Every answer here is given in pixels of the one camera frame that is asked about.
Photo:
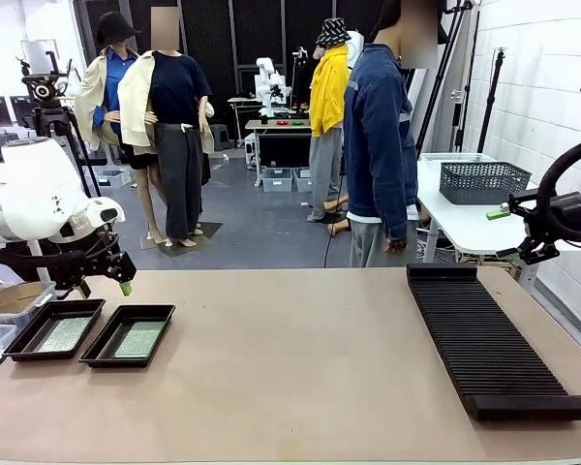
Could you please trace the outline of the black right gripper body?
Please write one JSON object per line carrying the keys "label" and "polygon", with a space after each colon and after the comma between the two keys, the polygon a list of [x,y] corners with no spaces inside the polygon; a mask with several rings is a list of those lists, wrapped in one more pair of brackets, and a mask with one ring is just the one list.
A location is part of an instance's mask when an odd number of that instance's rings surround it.
{"label": "black right gripper body", "polygon": [[581,243],[581,192],[554,197],[553,215],[562,239]]}

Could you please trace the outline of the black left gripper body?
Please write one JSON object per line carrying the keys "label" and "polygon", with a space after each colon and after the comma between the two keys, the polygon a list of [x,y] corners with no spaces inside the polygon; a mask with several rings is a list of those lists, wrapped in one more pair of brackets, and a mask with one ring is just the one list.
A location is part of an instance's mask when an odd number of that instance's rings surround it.
{"label": "black left gripper body", "polygon": [[108,252],[80,262],[70,259],[70,256],[66,253],[51,257],[51,266],[47,270],[57,290],[76,288],[86,277],[103,275],[107,270]]}

